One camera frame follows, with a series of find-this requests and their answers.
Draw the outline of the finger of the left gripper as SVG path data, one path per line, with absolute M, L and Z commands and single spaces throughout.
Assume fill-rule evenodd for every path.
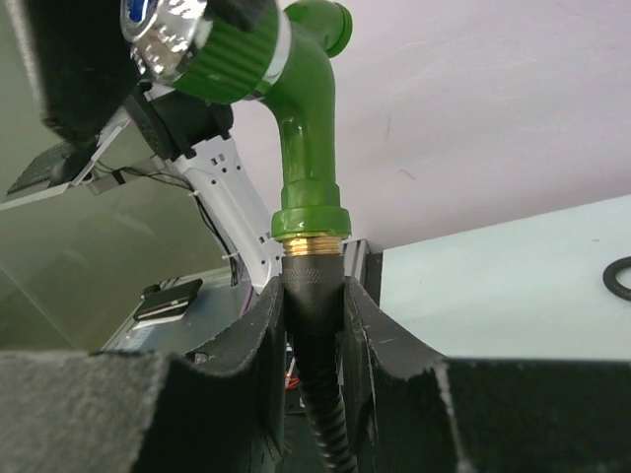
M 276 49 L 273 1 L 25 1 L 22 58 L 43 124 L 96 137 L 141 82 L 232 104 Z

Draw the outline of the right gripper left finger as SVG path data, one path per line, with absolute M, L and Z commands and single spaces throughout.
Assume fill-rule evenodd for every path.
M 5 472 L 273 472 L 284 448 L 283 290 L 187 356 L 8 352 Z

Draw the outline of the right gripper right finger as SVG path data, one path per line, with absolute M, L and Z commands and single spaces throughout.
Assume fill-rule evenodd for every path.
M 630 366 L 449 358 L 344 291 L 344 400 L 363 472 L 626 472 Z

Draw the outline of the green water faucet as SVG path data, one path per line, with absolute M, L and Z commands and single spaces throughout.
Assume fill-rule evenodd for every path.
M 330 60 L 351 38 L 350 12 L 331 1 L 123 1 L 119 19 L 153 82 L 271 111 L 283 172 L 272 235 L 291 257 L 339 253 L 351 221 L 335 176 Z

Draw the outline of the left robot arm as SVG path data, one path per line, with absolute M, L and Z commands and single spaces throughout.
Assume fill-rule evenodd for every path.
M 10 1 L 44 126 L 65 150 L 52 188 L 82 183 L 128 123 L 184 182 L 232 262 L 261 291 L 280 246 L 232 137 L 232 106 L 283 70 L 291 37 L 273 1 Z

